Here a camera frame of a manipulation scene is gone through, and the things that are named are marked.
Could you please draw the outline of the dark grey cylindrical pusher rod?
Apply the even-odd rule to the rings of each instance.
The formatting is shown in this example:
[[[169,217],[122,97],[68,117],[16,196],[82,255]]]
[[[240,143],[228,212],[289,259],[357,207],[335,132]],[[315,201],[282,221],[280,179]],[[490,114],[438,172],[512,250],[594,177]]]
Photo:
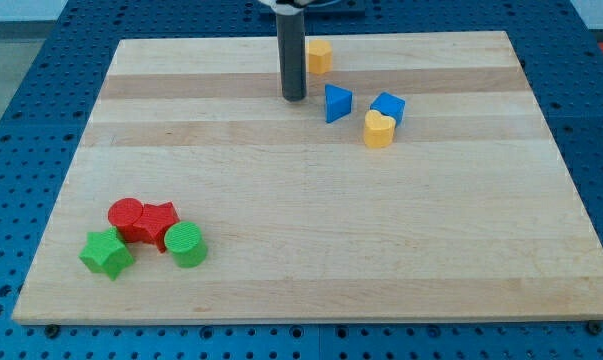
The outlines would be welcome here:
[[[307,93],[304,12],[279,8],[275,13],[282,96],[301,101]]]

